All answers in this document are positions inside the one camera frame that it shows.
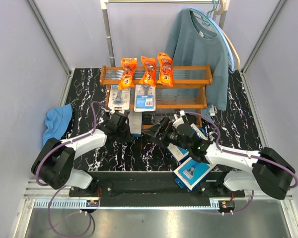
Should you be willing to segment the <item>white Harry's razor box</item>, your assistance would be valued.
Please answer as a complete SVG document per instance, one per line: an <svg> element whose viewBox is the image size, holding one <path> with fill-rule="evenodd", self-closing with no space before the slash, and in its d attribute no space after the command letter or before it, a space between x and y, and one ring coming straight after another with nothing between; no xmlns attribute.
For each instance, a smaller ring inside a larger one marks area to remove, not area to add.
<svg viewBox="0 0 298 238"><path fill-rule="evenodd" d="M132 137L142 136L142 113L130 111L128 114L130 133Z"/></svg>

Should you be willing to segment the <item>blue razor box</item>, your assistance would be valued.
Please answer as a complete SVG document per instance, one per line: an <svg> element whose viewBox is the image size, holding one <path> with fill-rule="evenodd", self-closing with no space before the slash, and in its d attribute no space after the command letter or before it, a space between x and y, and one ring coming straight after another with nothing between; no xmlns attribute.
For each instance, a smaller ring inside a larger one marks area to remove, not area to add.
<svg viewBox="0 0 298 238"><path fill-rule="evenodd" d="M173 171L176 176L175 182L180 188L192 191L215 166L196 162L189 157Z"/></svg>
<svg viewBox="0 0 298 238"><path fill-rule="evenodd" d="M202 127L197 127L195 124L190 125L196 132L197 136L201 139L208 140L206 131ZM169 144L167 150L172 155L172 157L177 161L182 163L189 157L189 152L181 147L175 146L172 143Z"/></svg>

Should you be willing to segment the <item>Gillette razor blister pack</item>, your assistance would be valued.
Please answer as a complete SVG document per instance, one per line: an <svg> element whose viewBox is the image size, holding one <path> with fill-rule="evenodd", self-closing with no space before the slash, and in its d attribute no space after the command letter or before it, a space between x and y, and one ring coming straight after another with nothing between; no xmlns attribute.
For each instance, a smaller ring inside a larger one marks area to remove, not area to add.
<svg viewBox="0 0 298 238"><path fill-rule="evenodd" d="M153 112L156 110L155 90L153 86L138 84L135 87L134 111Z"/></svg>

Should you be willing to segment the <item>orange bic razor bag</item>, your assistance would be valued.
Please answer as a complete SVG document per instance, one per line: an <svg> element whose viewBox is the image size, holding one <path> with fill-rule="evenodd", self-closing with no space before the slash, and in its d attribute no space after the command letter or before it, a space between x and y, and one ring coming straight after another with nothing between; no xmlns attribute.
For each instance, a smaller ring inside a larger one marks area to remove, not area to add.
<svg viewBox="0 0 298 238"><path fill-rule="evenodd" d="M157 59L160 65L157 83L164 86L173 87L172 58L167 53L159 52Z"/></svg>
<svg viewBox="0 0 298 238"><path fill-rule="evenodd" d="M118 86L119 90L129 89L134 87L133 76L138 64L137 58L122 58L121 64L123 68L123 74Z"/></svg>
<svg viewBox="0 0 298 238"><path fill-rule="evenodd" d="M156 76L156 59L141 56L141 62L145 68L144 75L139 81L142 85L156 87L155 76Z"/></svg>

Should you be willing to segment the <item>orange BIC razor bag front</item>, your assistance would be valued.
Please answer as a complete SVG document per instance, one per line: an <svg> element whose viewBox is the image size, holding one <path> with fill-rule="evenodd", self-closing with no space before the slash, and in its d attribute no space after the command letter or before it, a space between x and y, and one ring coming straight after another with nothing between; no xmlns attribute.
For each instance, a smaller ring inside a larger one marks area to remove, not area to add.
<svg viewBox="0 0 298 238"><path fill-rule="evenodd" d="M122 58L121 64L123 68L123 74L118 86L119 90L129 89L134 87L133 76L138 64L137 58Z"/></svg>

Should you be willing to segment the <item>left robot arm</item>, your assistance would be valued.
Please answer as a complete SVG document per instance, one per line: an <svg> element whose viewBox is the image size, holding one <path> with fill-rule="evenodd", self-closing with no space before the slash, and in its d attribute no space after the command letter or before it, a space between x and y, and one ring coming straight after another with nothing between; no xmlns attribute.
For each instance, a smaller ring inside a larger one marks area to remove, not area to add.
<svg viewBox="0 0 298 238"><path fill-rule="evenodd" d="M105 145L127 143L132 140L128 114L109 113L109 119L91 131L67 140L50 138L43 146L31 172L41 186L57 190L64 186L78 187L86 196L97 192L97 184L88 172L74 168L74 160Z"/></svg>

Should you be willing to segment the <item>Gillette razor pack on shelf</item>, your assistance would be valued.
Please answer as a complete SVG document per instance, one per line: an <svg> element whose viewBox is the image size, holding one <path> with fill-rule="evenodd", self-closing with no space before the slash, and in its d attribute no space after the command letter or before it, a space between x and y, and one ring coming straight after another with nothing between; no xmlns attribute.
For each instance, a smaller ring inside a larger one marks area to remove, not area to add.
<svg viewBox="0 0 298 238"><path fill-rule="evenodd" d="M111 85L108 107L112 110L128 110L130 108L131 89L118 89L119 85Z"/></svg>

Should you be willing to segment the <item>orange wooden three-tier shelf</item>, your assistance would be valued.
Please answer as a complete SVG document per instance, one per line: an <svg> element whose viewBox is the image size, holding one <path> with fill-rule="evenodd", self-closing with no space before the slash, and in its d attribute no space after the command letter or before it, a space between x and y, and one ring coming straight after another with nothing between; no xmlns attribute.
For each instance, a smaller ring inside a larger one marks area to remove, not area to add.
<svg viewBox="0 0 298 238"><path fill-rule="evenodd" d="M206 109L206 86L212 84L212 73L209 66L173 66L173 87L156 83L156 110L143 113L143 129L159 122L165 115L176 110L189 110L200 113ZM145 68L138 66L134 73L134 84L139 84ZM118 85L123 74L122 67L103 66L100 85L107 90L106 104L109 103L110 85Z"/></svg>

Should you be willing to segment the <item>blue cloth hat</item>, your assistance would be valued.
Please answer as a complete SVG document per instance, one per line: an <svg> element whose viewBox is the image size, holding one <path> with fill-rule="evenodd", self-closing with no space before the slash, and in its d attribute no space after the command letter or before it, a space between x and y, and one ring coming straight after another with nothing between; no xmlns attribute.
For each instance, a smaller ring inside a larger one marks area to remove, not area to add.
<svg viewBox="0 0 298 238"><path fill-rule="evenodd" d="M50 109L44 120L47 127L42 136L42 146L50 138L60 139L68 130L69 124L72 121L73 109L71 104L66 104L62 107Z"/></svg>

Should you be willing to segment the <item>teal t-shirt on hanger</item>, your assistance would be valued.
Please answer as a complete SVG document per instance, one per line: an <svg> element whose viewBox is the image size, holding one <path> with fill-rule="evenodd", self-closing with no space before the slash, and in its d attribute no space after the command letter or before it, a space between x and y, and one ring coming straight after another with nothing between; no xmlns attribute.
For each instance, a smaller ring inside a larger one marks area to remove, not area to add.
<svg viewBox="0 0 298 238"><path fill-rule="evenodd" d="M210 109L225 111L228 91L228 50L220 35L205 28L188 8L176 16L164 50L174 66L209 65L212 84L206 86L207 108L201 114L211 119Z"/></svg>

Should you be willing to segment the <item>light blue clothes hanger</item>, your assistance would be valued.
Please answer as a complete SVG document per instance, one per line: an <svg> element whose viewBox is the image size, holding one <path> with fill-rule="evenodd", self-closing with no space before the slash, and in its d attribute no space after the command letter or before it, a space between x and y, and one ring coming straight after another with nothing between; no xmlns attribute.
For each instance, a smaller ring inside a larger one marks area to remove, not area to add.
<svg viewBox="0 0 298 238"><path fill-rule="evenodd" d="M202 25L206 27L212 27L214 32L217 35L220 35L227 50L228 50L228 70L229 72L233 73L235 71L235 61L234 56L232 52L232 48L227 41L228 38L225 36L222 28L211 18L211 14L217 16L218 14L222 14L224 12L224 7L226 4L225 0L212 0L213 8L208 11L207 13L204 13L197 8L189 8L189 10L193 13L195 13L197 16L199 16Z"/></svg>

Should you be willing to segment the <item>wooden clothes hanger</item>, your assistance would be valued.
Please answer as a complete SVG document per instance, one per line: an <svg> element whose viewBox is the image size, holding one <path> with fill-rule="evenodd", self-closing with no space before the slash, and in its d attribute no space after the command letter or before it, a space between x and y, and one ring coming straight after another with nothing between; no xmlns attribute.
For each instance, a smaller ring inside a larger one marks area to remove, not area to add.
<svg viewBox="0 0 298 238"><path fill-rule="evenodd" d="M217 0L216 2L217 2L217 7L213 12L212 19L215 20L217 16L220 17L219 27L222 29L225 39L228 42L229 50L232 53L232 57L230 58L229 70L230 70L230 72L233 73L240 67L240 58L239 58L239 55L238 55L233 43L231 42L231 40L229 39L227 34L224 32L224 22L225 22L225 18L226 18L226 14L227 14L227 11L229 8L230 1L229 0Z"/></svg>

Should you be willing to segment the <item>metal clothes rack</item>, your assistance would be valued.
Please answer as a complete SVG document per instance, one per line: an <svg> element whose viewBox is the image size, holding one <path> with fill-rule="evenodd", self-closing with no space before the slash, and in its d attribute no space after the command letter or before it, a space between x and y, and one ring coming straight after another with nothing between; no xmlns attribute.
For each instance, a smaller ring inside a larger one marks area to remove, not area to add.
<svg viewBox="0 0 298 238"><path fill-rule="evenodd" d="M189 4L189 3L200 3L200 4L213 4L216 8L212 11L212 13L216 10L217 15L220 16L219 25L221 28L224 26L226 14L230 5L229 0L101 0L100 6L102 10L104 27L105 27L105 35L107 39L108 52L110 65L115 67L115 57L114 57L114 49L112 44L112 36L110 31L110 23L108 16L108 4L110 3L174 3L174 4Z"/></svg>

